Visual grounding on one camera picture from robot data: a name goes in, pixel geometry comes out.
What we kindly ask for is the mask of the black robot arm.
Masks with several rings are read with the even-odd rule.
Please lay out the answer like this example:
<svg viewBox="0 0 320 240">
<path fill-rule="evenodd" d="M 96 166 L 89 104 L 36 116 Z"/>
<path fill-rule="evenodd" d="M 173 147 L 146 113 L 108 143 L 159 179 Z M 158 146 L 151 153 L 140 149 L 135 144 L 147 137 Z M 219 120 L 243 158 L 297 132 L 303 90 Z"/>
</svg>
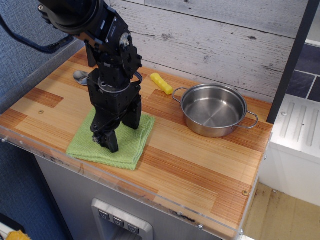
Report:
<svg viewBox="0 0 320 240">
<path fill-rule="evenodd" d="M 117 152 L 115 130 L 120 124 L 136 130 L 142 114 L 142 56 L 128 25 L 103 0 L 42 0 L 38 10 L 56 29 L 84 42 L 94 68 L 87 79 L 93 141 Z"/>
</svg>

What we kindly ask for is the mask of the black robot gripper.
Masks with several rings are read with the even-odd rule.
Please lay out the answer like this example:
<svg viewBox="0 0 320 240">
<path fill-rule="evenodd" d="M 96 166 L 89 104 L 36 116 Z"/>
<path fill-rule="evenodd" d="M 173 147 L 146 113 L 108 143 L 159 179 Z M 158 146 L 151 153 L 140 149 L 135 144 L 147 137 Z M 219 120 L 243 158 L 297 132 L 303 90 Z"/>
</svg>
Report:
<svg viewBox="0 0 320 240">
<path fill-rule="evenodd" d="M 100 77 L 99 69 L 94 69 L 88 78 L 88 90 L 91 104 L 95 108 L 90 130 L 95 136 L 100 135 L 99 145 L 111 153 L 119 150 L 115 130 L 123 123 L 137 130 L 142 114 L 142 99 L 140 95 L 143 77 L 139 72 L 134 76 L 137 81 L 125 79 L 121 88 L 113 88 Z"/>
</svg>

